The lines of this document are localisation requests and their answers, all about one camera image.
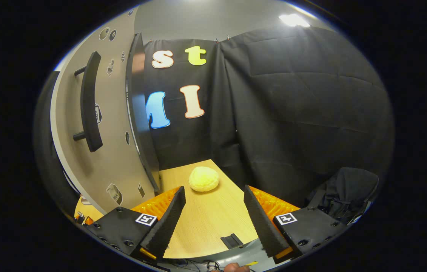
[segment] black curtain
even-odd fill
[[[202,66],[186,48],[207,51]],[[158,50],[172,67],[151,65]],[[160,169],[211,158],[240,188],[249,184],[290,203],[341,167],[382,178],[393,149],[393,118],[375,69],[342,35],[315,27],[274,26],[216,43],[145,45],[145,98],[164,91],[168,127],[151,129]],[[205,114],[186,119],[179,88],[199,85]]]

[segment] ceiling light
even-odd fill
[[[297,14],[291,14],[291,15],[281,15],[279,16],[279,19],[282,20],[285,24],[288,26],[310,26],[310,24],[307,23],[304,19],[302,19]]]

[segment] yellow bun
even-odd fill
[[[218,186],[218,173],[208,167],[195,167],[190,174],[188,184],[195,191],[208,192]]]

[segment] black bag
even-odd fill
[[[378,176],[372,172],[343,167],[309,194],[308,206],[344,224],[354,223],[369,208],[378,183]]]

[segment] yellow letter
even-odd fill
[[[207,60],[200,59],[200,54],[205,54],[205,49],[200,49],[199,46],[193,46],[185,50],[185,53],[188,53],[188,62],[193,65],[203,65],[207,63]]]
[[[198,100],[198,85],[188,85],[180,88],[180,92],[185,95],[186,103],[186,118],[195,118],[202,116],[205,111],[200,108],[200,102]]]
[[[151,65],[155,68],[168,68],[173,65],[173,59],[171,58],[173,56],[173,52],[170,50],[168,51],[156,51],[153,54],[153,61],[151,62]]]

